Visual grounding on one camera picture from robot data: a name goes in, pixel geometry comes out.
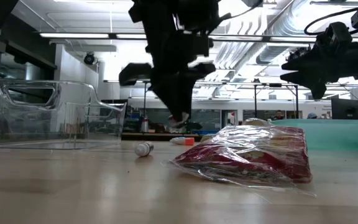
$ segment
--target clear plastic wrap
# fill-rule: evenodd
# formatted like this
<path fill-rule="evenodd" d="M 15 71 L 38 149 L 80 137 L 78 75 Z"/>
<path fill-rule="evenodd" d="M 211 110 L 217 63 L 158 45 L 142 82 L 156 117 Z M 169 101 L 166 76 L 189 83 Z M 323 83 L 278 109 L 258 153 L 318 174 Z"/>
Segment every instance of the clear plastic wrap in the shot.
<path fill-rule="evenodd" d="M 300 128 L 263 122 L 227 126 L 171 163 L 213 181 L 315 196 L 305 133 Z"/>

